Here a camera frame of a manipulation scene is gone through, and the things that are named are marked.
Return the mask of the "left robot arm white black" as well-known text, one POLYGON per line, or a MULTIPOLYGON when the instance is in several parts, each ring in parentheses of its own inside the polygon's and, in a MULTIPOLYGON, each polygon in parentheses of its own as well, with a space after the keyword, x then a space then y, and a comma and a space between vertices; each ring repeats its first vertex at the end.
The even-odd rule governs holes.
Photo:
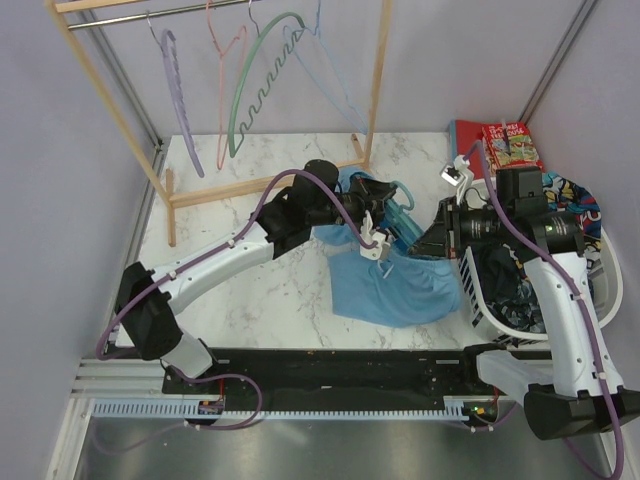
POLYGON ((215 389, 220 371, 206 345, 184 331, 177 317, 202 295, 300 247, 318 226, 347 226, 365 258, 382 256, 387 237, 379 225, 387 202, 397 192, 396 184, 357 174, 343 190, 338 167, 321 159, 277 177, 292 182, 281 191, 270 182, 240 230, 182 260, 157 267, 135 262, 122 274, 115 323, 131 340, 130 353, 176 368, 198 393, 215 389))

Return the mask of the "teal plastic hanger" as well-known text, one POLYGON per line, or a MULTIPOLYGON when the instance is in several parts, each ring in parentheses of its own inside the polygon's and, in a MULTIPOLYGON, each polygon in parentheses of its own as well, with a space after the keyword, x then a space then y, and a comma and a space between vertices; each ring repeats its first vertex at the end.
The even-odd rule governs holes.
POLYGON ((385 202, 385 225, 395 238, 393 245, 403 254, 407 254, 410 247, 424 234, 422 228, 411 216, 415 208, 415 200, 409 189, 399 181, 392 181, 391 185, 397 192, 402 192, 407 199, 400 204, 393 198, 385 202))

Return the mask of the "light blue shorts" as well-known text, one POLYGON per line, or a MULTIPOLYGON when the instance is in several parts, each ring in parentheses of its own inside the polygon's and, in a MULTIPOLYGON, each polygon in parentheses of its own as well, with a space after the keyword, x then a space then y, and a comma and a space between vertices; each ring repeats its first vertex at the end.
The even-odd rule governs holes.
POLYGON ((338 316, 405 328, 436 322, 461 306, 451 262, 403 254, 393 245, 392 233, 386 261, 362 257, 347 225, 316 227, 313 235, 343 249, 328 257, 332 311, 338 316))

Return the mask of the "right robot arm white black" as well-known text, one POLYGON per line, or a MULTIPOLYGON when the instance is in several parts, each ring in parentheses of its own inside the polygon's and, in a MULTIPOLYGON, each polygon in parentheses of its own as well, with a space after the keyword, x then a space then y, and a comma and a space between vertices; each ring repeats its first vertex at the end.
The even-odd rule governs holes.
POLYGON ((611 431, 637 419, 639 394, 625 387, 598 323, 575 216, 549 209, 538 167, 501 169, 487 191, 491 203, 481 209, 455 197, 441 200, 433 224, 408 252, 457 259, 472 246, 509 245, 541 308, 553 373, 481 345, 458 368, 460 386, 477 394, 493 385, 508 394, 541 440, 611 431))

